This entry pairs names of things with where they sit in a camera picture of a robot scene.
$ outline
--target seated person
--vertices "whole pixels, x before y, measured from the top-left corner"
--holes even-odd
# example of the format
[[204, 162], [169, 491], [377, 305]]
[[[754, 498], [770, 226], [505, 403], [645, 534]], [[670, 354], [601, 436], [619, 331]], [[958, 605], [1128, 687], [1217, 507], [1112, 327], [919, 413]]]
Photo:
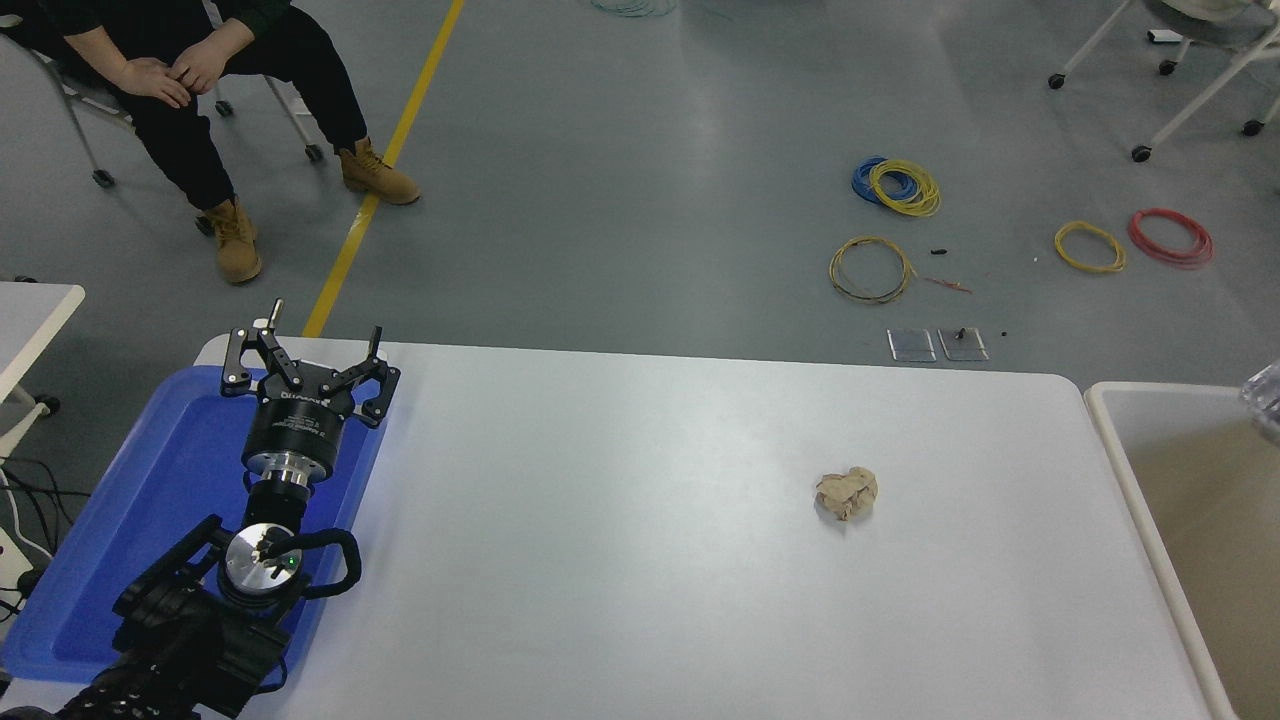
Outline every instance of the seated person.
[[421, 196], [374, 150], [329, 36], [288, 0], [215, 0], [225, 19], [216, 29], [201, 0], [40, 1], [65, 42], [109, 82], [160, 170], [211, 222], [227, 282], [253, 279], [262, 260], [209, 119], [196, 111], [197, 97], [224, 74], [292, 82], [333, 145], [348, 188], [394, 205]]

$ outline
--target yellow wire coil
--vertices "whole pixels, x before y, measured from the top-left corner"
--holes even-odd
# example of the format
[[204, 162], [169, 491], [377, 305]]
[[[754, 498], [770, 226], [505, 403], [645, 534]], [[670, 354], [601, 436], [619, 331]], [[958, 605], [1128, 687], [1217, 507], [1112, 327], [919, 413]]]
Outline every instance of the yellow wire coil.
[[[908, 197], [906, 200], [893, 200], [890, 197], [884, 188], [881, 187], [881, 178], [886, 173], [902, 173], [915, 181], [915, 195]], [[883, 163], [872, 168], [868, 176], [868, 183], [872, 186], [872, 192], [876, 197], [879, 197], [881, 202], [886, 208], [897, 210], [904, 215], [911, 215], [913, 218], [928, 218], [938, 211], [942, 206], [942, 193], [938, 191], [938, 186], [933, 182], [933, 176], [928, 170], [916, 165], [915, 163], [908, 160], [884, 160]]]
[[[897, 255], [897, 261], [902, 265], [902, 279], [899, 281], [897, 287], [883, 293], [883, 295], [863, 295], [863, 292], [854, 282], [845, 274], [845, 252], [858, 247], [859, 245], [884, 245]], [[858, 302], [868, 302], [872, 305], [884, 305], [893, 302], [900, 295], [906, 290], [906, 286], [911, 282], [911, 275], [915, 274], [915, 268], [911, 266], [911, 261], [906, 259], [906, 254], [902, 249], [895, 245], [892, 241], [883, 237], [876, 237], [870, 234], [864, 234], [855, 237], [840, 246], [836, 255], [831, 259], [831, 265], [827, 268], [827, 274], [831, 277], [831, 286], [840, 291], [840, 295], [850, 300], [856, 300]]]
[[[1079, 260], [1068, 255], [1066, 250], [1062, 249], [1062, 240], [1068, 236], [1068, 233], [1075, 231], [1093, 233], [1101, 237], [1102, 240], [1106, 240], [1108, 243], [1111, 243], [1111, 250], [1115, 250], [1116, 254], [1115, 261], [1111, 263], [1110, 265], [1085, 265], [1084, 263], [1080, 263]], [[1124, 247], [1119, 242], [1116, 242], [1116, 238], [1111, 237], [1111, 234], [1107, 233], [1106, 231], [1093, 227], [1089, 223], [1085, 223], [1084, 220], [1075, 220], [1074, 223], [1066, 223], [1065, 225], [1062, 225], [1062, 229], [1057, 231], [1057, 234], [1053, 236], [1053, 247], [1057, 249], [1059, 256], [1066, 260], [1068, 265], [1075, 268], [1076, 270], [1084, 270], [1087, 273], [1119, 273], [1129, 263]]]

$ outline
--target coiled wire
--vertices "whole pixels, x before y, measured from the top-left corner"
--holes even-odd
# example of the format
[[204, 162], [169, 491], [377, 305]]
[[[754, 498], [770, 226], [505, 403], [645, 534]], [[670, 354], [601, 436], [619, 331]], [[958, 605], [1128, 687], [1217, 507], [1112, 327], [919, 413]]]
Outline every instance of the coiled wire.
[[[1138, 227], [1142, 219], [1147, 215], [1166, 218], [1187, 228], [1192, 233], [1192, 238], [1194, 241], [1192, 249], [1185, 252], [1170, 250], [1147, 237], [1147, 234], [1142, 232], [1142, 228]], [[1204, 225], [1197, 223], [1187, 215], [1183, 215], [1181, 213], [1166, 210], [1164, 208], [1151, 208], [1148, 210], [1138, 210], [1134, 213], [1133, 218], [1129, 220], [1129, 240], [1138, 246], [1138, 250], [1142, 250], [1156, 260], [1188, 270], [1203, 268], [1210, 263], [1210, 260], [1213, 259], [1213, 238], [1208, 234], [1208, 231], [1204, 229]]]
[[[883, 245], [890, 250], [892, 250], [893, 254], [897, 255], [899, 264], [901, 264], [902, 266], [902, 278], [899, 281], [897, 287], [882, 295], [867, 293], [856, 284], [854, 284], [854, 282], [849, 278], [849, 275], [845, 274], [845, 252], [860, 245], [874, 245], [874, 243]], [[897, 300], [899, 296], [902, 295], [904, 291], [906, 291], [906, 286], [911, 283], [911, 275], [914, 274], [915, 274], [915, 268], [911, 266], [911, 261], [906, 259], [906, 254], [902, 252], [901, 247], [895, 245], [893, 241], [891, 240], [870, 234], [855, 237], [849, 242], [846, 242], [845, 245], [840, 246], [840, 250], [836, 251], [836, 255], [831, 259], [831, 264], [827, 266], [827, 275], [831, 278], [831, 286], [835, 287], [840, 292], [840, 295], [844, 295], [850, 300], [856, 300], [858, 302], [867, 302], [870, 305], [884, 305]]]
[[[881, 183], [887, 174], [892, 174], [895, 178], [900, 176], [910, 178], [915, 183], [915, 192], [901, 200], [895, 197], [896, 193], [890, 195]], [[942, 206], [942, 193], [938, 191], [937, 183], [933, 182], [933, 176], [920, 165], [908, 160], [878, 163], [872, 168], [868, 182], [882, 205], [904, 215], [928, 218]]]
[[[1106, 240], [1107, 243], [1111, 245], [1111, 250], [1114, 250], [1116, 254], [1115, 261], [1111, 263], [1110, 265], [1085, 265], [1084, 263], [1080, 263], [1079, 260], [1068, 255], [1066, 249], [1062, 247], [1062, 240], [1066, 238], [1068, 233], [1075, 231], [1093, 233], [1101, 237], [1102, 240]], [[1057, 231], [1057, 234], [1053, 236], [1053, 247], [1057, 249], [1059, 256], [1066, 260], [1068, 265], [1075, 268], [1076, 270], [1084, 270], [1085, 273], [1119, 273], [1129, 263], [1129, 258], [1128, 255], [1125, 255], [1124, 247], [1121, 247], [1120, 243], [1116, 242], [1116, 238], [1111, 237], [1111, 233], [1103, 231], [1102, 228], [1093, 227], [1089, 223], [1085, 223], [1084, 220], [1075, 220], [1073, 223], [1066, 223], [1065, 225], [1062, 225], [1062, 228]]]
[[[856, 192], [859, 197], [861, 197], [868, 202], [874, 202], [877, 205], [884, 204], [876, 195], [876, 191], [872, 190], [872, 181], [870, 181], [872, 168], [884, 161], [887, 161], [887, 158], [882, 158], [879, 155], [873, 155], [863, 160], [863, 163], [858, 165], [858, 169], [854, 170], [854, 177], [850, 179], [850, 184], [854, 187], [854, 192]], [[893, 200], [910, 200], [911, 197], [915, 196], [915, 192], [919, 188], [919, 186], [915, 183], [915, 178], [913, 178], [906, 173], [900, 173], [900, 172], [892, 172], [886, 174], [896, 179], [897, 183], [901, 186], [893, 192], [890, 192], [888, 193], [890, 197], [892, 197]]]
[[676, 9], [676, 0], [591, 0], [591, 6], [622, 18], [660, 18]]

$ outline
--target white container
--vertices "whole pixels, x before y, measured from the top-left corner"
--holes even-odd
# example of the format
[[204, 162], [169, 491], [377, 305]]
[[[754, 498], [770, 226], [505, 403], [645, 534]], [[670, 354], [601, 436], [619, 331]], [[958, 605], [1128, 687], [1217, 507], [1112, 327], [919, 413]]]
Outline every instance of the white container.
[[1280, 448], [1239, 388], [1084, 397], [1213, 717], [1280, 717]]

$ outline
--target red wire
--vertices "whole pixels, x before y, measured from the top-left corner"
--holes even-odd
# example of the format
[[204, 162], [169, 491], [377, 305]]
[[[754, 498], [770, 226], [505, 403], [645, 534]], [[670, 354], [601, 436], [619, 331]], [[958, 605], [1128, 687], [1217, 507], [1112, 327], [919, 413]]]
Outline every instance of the red wire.
[[[1138, 223], [1140, 223], [1147, 215], [1166, 218], [1183, 225], [1190, 231], [1196, 243], [1192, 245], [1192, 249], [1185, 252], [1170, 250], [1162, 245], [1157, 245], [1142, 232], [1142, 228], [1138, 227]], [[1188, 270], [1203, 268], [1210, 260], [1213, 259], [1213, 238], [1210, 237], [1204, 225], [1197, 223], [1187, 215], [1183, 215], [1181, 213], [1175, 213], [1174, 210], [1166, 210], [1164, 208], [1151, 208], [1148, 210], [1138, 210], [1134, 213], [1133, 219], [1129, 220], [1129, 240], [1138, 246], [1138, 250], [1142, 250], [1156, 260], [1169, 263], [1170, 265], [1178, 265], [1179, 268], [1185, 268]]]

